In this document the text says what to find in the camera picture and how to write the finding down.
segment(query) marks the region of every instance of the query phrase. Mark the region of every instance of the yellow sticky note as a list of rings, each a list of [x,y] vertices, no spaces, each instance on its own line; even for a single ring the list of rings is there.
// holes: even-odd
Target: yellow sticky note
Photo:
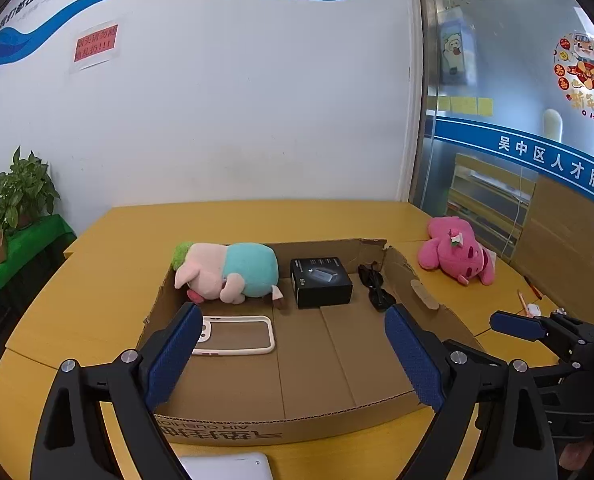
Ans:
[[[451,97],[450,104],[456,114],[477,115],[476,97]]]
[[[493,100],[488,97],[479,98],[479,115],[490,117],[493,114]]]
[[[450,96],[440,95],[437,97],[437,111],[438,112],[449,112],[450,111]]]

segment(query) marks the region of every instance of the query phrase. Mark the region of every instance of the red paper notice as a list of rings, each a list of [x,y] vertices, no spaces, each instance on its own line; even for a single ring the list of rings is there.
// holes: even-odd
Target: red paper notice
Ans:
[[[118,25],[113,25],[79,38],[75,49],[75,62],[115,48],[117,27]]]

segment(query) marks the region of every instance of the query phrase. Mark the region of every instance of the black product box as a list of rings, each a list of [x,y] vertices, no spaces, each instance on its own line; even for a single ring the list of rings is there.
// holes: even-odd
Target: black product box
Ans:
[[[298,308],[350,303],[353,282],[339,258],[291,260],[291,281]]]

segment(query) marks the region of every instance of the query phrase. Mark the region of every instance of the silver bolt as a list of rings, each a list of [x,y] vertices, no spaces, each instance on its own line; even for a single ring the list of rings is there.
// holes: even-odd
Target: silver bolt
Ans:
[[[528,369],[528,365],[521,359],[517,359],[512,362],[512,367],[518,372],[525,372]]]
[[[464,352],[459,352],[458,350],[450,354],[450,360],[455,363],[456,365],[462,365],[466,361],[468,361],[468,357]]]
[[[132,363],[135,359],[137,359],[137,352],[135,350],[126,350],[122,354],[122,361],[124,363]]]
[[[72,359],[68,359],[62,363],[62,366],[60,368],[62,369],[63,372],[68,373],[74,367],[75,367],[75,361],[73,361]]]

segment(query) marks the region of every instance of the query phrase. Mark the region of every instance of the stuffed animal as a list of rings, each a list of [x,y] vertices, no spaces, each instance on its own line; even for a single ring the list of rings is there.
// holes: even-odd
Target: stuffed animal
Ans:
[[[417,253],[423,269],[441,267],[461,285],[468,285],[475,276],[484,285],[494,281],[496,254],[481,246],[468,222],[456,216],[432,218],[428,234],[431,239]]]
[[[273,295],[283,298],[277,287],[279,269],[270,247],[261,244],[183,243],[175,248],[172,261],[175,288],[189,286],[188,298],[194,303],[217,300],[239,304],[245,297]]]

